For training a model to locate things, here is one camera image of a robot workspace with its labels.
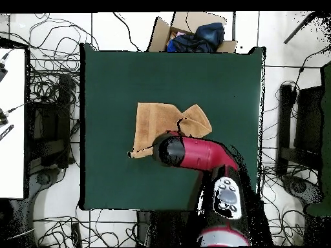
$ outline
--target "tan cloth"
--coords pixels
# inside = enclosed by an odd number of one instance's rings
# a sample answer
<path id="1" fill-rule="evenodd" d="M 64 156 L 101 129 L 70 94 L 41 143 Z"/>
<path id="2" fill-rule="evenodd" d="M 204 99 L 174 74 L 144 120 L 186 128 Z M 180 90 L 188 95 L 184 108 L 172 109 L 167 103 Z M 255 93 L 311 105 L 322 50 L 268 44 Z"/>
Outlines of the tan cloth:
<path id="1" fill-rule="evenodd" d="M 136 116 L 136 133 L 134 137 L 132 158 L 152 155 L 151 147 L 155 138 L 167 130 L 180 131 L 185 136 L 202 138 L 211 132 L 211 125 L 205 113 L 198 105 L 193 105 L 181 113 L 174 105 L 164 103 L 138 103 Z"/>

